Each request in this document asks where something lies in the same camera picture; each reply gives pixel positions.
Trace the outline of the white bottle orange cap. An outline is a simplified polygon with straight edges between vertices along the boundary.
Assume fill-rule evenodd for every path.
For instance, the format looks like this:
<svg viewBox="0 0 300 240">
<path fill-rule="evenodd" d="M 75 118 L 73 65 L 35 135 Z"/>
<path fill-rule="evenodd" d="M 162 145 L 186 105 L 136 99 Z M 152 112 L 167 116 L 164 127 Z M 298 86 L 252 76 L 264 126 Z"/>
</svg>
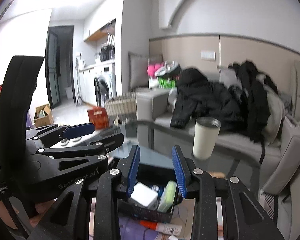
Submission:
<svg viewBox="0 0 300 240">
<path fill-rule="evenodd" d="M 170 223 L 159 223 L 159 222 L 150 222 L 147 220 L 141 220 L 140 224 L 148 229 L 160 232 L 166 235 L 175 235 L 179 236 L 182 231 L 181 225 L 175 225 Z"/>
</svg>

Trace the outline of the translucent green pill case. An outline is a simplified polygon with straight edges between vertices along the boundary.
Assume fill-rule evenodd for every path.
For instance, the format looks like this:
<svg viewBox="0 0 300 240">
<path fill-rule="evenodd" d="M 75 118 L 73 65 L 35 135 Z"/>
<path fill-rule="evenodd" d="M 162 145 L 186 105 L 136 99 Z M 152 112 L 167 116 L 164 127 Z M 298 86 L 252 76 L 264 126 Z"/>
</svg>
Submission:
<svg viewBox="0 0 300 240">
<path fill-rule="evenodd" d="M 157 208 L 158 212 L 167 212 L 174 203 L 177 184 L 175 181 L 169 181 L 161 195 L 160 202 Z"/>
</svg>

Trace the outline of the blue plastic bottle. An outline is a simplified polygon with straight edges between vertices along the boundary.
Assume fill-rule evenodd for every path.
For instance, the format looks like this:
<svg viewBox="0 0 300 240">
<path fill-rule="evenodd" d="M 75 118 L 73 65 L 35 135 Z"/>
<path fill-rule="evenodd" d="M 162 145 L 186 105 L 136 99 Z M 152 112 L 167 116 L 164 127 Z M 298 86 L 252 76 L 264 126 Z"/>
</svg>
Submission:
<svg viewBox="0 0 300 240">
<path fill-rule="evenodd" d="M 165 187 L 164 186 L 158 186 L 158 185 L 152 185 L 151 189 L 158 194 L 158 198 L 161 198 Z"/>
</svg>

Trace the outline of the cardboard box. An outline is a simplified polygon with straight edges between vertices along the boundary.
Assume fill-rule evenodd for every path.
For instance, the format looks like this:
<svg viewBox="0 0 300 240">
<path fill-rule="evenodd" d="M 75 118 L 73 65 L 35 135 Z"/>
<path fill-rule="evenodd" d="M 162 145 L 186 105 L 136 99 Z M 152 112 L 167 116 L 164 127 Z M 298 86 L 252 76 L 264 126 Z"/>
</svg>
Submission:
<svg viewBox="0 0 300 240">
<path fill-rule="evenodd" d="M 34 115 L 34 125 L 38 127 L 53 124 L 53 116 L 49 104 L 36 107 Z"/>
</svg>

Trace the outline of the grey sofa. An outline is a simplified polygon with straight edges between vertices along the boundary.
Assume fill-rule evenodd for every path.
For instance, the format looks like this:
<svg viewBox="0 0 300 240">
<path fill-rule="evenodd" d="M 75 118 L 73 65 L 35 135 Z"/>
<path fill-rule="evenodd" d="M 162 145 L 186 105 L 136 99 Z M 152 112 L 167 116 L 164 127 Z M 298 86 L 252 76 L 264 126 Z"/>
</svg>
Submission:
<svg viewBox="0 0 300 240">
<path fill-rule="evenodd" d="M 225 71 L 228 74 L 234 74 L 238 79 L 232 69 L 226 68 Z M 278 91 L 275 93 L 273 88 L 266 85 L 264 77 L 261 77 L 260 81 L 264 83 L 270 110 L 267 125 L 262 130 L 264 141 L 253 142 L 250 140 L 246 135 L 243 123 L 243 127 L 234 132 L 220 129 L 216 144 L 239 152 L 259 163 L 261 167 L 260 183 L 265 194 L 264 201 L 267 212 L 274 217 L 275 212 L 279 209 L 275 196 L 285 188 L 300 165 L 300 127 L 294 125 L 293 120 L 285 112 Z M 241 110 L 241 82 L 239 81 L 239 85 L 230 86 L 221 84 L 235 97 Z M 184 129 L 170 126 L 176 100 L 177 86 L 170 90 L 155 89 L 139 92 L 136 96 L 138 119 L 167 126 L 186 134 L 194 134 L 196 125 L 194 119 L 191 119 Z"/>
</svg>

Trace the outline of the black framed door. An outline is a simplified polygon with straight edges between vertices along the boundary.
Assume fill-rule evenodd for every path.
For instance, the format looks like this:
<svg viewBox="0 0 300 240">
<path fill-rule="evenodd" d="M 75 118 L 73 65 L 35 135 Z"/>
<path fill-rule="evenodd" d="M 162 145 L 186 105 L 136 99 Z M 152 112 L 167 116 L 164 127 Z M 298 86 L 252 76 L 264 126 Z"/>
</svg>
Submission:
<svg viewBox="0 0 300 240">
<path fill-rule="evenodd" d="M 64 99 L 76 101 L 73 65 L 73 25 L 49 27 L 45 47 L 45 78 L 51 109 Z"/>
</svg>

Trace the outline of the anime print desk mat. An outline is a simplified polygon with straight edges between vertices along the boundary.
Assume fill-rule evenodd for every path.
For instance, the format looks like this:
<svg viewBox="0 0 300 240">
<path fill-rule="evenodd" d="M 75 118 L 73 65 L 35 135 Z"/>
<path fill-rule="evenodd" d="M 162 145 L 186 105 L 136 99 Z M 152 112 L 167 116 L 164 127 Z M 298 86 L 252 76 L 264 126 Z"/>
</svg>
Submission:
<svg viewBox="0 0 300 240">
<path fill-rule="evenodd" d="M 170 223 L 148 222 L 119 215 L 121 239 L 191 239 L 194 200 L 176 205 Z"/>
</svg>

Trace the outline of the washing machine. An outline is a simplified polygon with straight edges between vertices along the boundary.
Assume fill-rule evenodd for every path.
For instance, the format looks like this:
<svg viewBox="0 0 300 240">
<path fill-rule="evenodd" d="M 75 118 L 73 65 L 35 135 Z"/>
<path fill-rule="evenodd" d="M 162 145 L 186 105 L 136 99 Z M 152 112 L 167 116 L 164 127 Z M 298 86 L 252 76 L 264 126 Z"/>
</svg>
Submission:
<svg viewBox="0 0 300 240">
<path fill-rule="evenodd" d="M 115 63 L 97 64 L 94 72 L 96 103 L 103 107 L 116 96 Z"/>
</svg>

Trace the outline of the black storage box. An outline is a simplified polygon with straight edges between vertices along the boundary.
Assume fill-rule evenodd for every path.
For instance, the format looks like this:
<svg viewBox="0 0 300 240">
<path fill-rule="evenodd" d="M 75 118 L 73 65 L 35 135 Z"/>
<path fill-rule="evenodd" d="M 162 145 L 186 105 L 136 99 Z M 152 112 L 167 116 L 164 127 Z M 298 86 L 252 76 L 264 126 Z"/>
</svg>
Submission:
<svg viewBox="0 0 300 240">
<path fill-rule="evenodd" d="M 176 181 L 173 169 L 140 164 L 131 197 L 117 200 L 119 212 L 142 220 L 169 223 L 175 206 L 180 203 L 179 190 L 175 190 L 174 200 L 167 204 L 167 210 L 159 206 L 171 181 Z"/>
</svg>

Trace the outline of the microwave oven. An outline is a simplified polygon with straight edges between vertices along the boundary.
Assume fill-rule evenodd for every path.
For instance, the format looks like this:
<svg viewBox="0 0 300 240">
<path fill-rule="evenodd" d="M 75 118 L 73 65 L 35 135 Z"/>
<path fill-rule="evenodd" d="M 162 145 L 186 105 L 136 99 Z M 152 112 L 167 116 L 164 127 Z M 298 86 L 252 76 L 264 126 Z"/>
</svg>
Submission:
<svg viewBox="0 0 300 240">
<path fill-rule="evenodd" d="M 115 47 L 113 45 L 103 45 L 100 50 L 100 61 L 115 59 Z"/>
</svg>

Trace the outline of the grey cushion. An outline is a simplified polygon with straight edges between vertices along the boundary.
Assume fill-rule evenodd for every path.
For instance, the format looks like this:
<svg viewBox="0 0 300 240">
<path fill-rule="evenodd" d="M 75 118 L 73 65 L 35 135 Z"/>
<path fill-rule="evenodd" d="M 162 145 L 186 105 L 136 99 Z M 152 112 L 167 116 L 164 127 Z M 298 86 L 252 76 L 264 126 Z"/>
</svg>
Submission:
<svg viewBox="0 0 300 240">
<path fill-rule="evenodd" d="M 150 64 L 162 63 L 163 57 L 157 55 L 140 55 L 133 52 L 128 53 L 129 61 L 129 90 L 148 87 L 149 75 L 147 68 Z"/>
</svg>

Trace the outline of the pink plush toy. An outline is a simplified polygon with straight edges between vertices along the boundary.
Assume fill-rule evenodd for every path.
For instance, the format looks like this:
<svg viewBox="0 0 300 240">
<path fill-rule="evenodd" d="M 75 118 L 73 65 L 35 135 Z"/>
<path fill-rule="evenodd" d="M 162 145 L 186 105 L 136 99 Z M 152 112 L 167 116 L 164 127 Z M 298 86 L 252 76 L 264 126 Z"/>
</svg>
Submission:
<svg viewBox="0 0 300 240">
<path fill-rule="evenodd" d="M 153 78 L 155 77 L 155 72 L 160 69 L 164 65 L 163 62 L 161 63 L 155 63 L 155 64 L 149 64 L 147 67 L 147 74 L 149 77 Z"/>
</svg>

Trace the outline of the black jacket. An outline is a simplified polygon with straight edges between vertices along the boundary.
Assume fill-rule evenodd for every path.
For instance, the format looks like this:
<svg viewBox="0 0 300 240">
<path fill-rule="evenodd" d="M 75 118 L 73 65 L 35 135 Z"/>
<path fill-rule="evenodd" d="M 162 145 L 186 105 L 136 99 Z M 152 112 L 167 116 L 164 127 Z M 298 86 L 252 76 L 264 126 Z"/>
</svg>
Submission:
<svg viewBox="0 0 300 240">
<path fill-rule="evenodd" d="M 191 119 L 200 117 L 217 119 L 222 131 L 237 131 L 244 122 L 239 103 L 223 84 L 209 81 L 196 68 L 187 68 L 179 75 L 170 126 L 184 129 Z"/>
</svg>

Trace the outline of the black clothes pile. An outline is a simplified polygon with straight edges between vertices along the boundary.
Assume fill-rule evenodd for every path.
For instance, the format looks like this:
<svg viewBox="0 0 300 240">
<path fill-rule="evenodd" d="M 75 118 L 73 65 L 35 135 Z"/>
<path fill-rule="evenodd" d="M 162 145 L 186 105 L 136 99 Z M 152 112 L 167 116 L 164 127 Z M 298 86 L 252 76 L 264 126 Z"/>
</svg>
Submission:
<svg viewBox="0 0 300 240">
<path fill-rule="evenodd" d="M 251 61 L 245 61 L 242 64 L 234 62 L 228 68 L 235 72 L 242 85 L 240 101 L 246 135 L 253 142 L 263 142 L 262 130 L 267 125 L 270 110 L 267 92 L 260 78 L 264 77 L 266 85 L 273 88 L 275 93 L 277 93 L 277 86 L 269 75 L 259 71 Z"/>
</svg>

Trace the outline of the wall switch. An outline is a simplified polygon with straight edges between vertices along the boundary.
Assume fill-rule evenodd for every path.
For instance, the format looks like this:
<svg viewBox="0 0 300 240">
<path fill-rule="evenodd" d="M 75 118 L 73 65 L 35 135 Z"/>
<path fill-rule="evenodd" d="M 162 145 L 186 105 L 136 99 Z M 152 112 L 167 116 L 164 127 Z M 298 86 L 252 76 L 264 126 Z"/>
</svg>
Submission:
<svg viewBox="0 0 300 240">
<path fill-rule="evenodd" d="M 200 58 L 205 61 L 215 61 L 216 52 L 215 51 L 201 51 Z"/>
</svg>

